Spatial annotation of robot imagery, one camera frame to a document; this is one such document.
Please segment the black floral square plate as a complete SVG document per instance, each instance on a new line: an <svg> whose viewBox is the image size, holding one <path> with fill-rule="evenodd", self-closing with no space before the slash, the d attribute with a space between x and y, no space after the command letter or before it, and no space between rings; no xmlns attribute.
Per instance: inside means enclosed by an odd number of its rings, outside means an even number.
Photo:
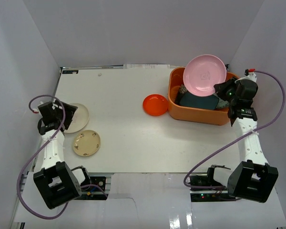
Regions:
<svg viewBox="0 0 286 229"><path fill-rule="evenodd" d="M177 95L176 95L176 98L175 98L175 104L179 105L180 104L180 101L181 99L183 98L184 94L187 93L187 89L185 87L184 84L182 84L179 89L178 89L178 92L177 92Z"/></svg>

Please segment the small orange round plate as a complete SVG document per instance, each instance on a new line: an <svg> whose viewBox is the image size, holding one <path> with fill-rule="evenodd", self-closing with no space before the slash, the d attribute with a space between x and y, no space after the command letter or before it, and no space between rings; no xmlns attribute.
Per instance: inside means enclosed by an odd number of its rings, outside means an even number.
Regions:
<svg viewBox="0 0 286 229"><path fill-rule="evenodd" d="M168 101L160 94L151 94L144 99L143 110L150 116L161 116L168 110Z"/></svg>

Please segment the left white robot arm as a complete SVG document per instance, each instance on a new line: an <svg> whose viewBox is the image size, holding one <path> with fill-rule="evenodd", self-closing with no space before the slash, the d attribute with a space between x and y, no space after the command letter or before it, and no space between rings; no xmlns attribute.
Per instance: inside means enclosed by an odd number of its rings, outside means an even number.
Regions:
<svg viewBox="0 0 286 229"><path fill-rule="evenodd" d="M40 171L34 173L33 180L46 206L56 208L82 195L82 190L91 186L91 178L83 166L70 169L64 161L64 131L72 122L78 107L58 101L46 102L38 106L41 119L38 131L43 148L43 163Z"/></svg>

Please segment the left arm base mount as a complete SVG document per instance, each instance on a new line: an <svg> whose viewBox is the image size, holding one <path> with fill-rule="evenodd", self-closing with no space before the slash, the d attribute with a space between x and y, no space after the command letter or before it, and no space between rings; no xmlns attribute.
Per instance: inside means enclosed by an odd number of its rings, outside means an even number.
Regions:
<svg viewBox="0 0 286 229"><path fill-rule="evenodd" d="M111 186L110 176L90 176L81 184L82 195L77 200L106 200Z"/></svg>

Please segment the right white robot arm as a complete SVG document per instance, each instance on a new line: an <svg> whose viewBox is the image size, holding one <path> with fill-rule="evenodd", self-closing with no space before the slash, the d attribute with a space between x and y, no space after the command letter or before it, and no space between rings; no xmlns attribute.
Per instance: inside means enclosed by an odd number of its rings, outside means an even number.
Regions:
<svg viewBox="0 0 286 229"><path fill-rule="evenodd" d="M251 105L258 90L257 83L233 77L214 88L219 98L229 102L228 117L240 139L237 142L240 164L235 170L212 165L207 171L206 186L217 190L223 185L231 197L265 203L278 178L278 170L269 165L255 130L257 115Z"/></svg>

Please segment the white round plate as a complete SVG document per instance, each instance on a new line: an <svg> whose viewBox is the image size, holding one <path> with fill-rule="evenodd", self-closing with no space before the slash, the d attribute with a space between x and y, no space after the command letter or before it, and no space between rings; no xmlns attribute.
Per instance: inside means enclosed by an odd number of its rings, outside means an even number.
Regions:
<svg viewBox="0 0 286 229"><path fill-rule="evenodd" d="M66 134L72 134L82 130L87 125L90 118L89 111L86 106L79 103L72 103L71 105L78 108L72 118L69 128L64 131Z"/></svg>

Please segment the teal square plate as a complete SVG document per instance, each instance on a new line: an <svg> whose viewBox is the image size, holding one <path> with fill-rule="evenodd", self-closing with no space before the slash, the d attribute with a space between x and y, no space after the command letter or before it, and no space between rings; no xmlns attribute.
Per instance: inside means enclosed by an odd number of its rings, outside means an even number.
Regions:
<svg viewBox="0 0 286 229"><path fill-rule="evenodd" d="M190 108L215 110L218 102L219 98L214 95L199 97L191 94L190 92L186 92L182 96L179 105Z"/></svg>

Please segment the blue patterned round plate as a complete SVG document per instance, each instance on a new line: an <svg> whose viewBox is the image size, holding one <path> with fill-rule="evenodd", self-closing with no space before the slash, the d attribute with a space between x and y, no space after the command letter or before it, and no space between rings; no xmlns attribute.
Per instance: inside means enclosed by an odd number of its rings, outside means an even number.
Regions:
<svg viewBox="0 0 286 229"><path fill-rule="evenodd" d="M218 103L216 105L216 109L224 109L229 107L229 102L221 99L217 94L213 94L217 99Z"/></svg>

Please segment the pink round plate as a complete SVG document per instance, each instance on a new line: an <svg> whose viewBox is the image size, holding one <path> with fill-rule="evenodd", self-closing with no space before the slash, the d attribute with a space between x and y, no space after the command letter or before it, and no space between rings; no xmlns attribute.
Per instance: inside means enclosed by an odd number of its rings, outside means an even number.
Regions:
<svg viewBox="0 0 286 229"><path fill-rule="evenodd" d="M185 67L183 83L191 94L207 97L215 93L214 85L226 80L226 68L221 59L204 54L193 58Z"/></svg>

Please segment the beige floral round plate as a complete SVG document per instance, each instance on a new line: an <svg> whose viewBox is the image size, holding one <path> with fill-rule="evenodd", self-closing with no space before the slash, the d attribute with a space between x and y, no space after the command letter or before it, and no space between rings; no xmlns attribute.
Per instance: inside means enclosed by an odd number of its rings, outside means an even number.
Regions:
<svg viewBox="0 0 286 229"><path fill-rule="evenodd" d="M78 156L87 157L95 154L101 147L101 138L93 130L81 131L73 140L72 149Z"/></svg>

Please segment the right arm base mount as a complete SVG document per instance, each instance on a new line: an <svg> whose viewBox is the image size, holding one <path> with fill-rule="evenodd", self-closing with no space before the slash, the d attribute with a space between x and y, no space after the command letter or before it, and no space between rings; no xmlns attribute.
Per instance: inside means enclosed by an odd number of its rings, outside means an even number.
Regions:
<svg viewBox="0 0 286 229"><path fill-rule="evenodd" d="M191 186L198 186L198 188L190 188L192 203L229 202L238 200L238 198L228 195L226 187L221 189L214 188L214 186L220 186L220 184L215 181L210 181L206 173L192 174L186 179L186 182Z"/></svg>

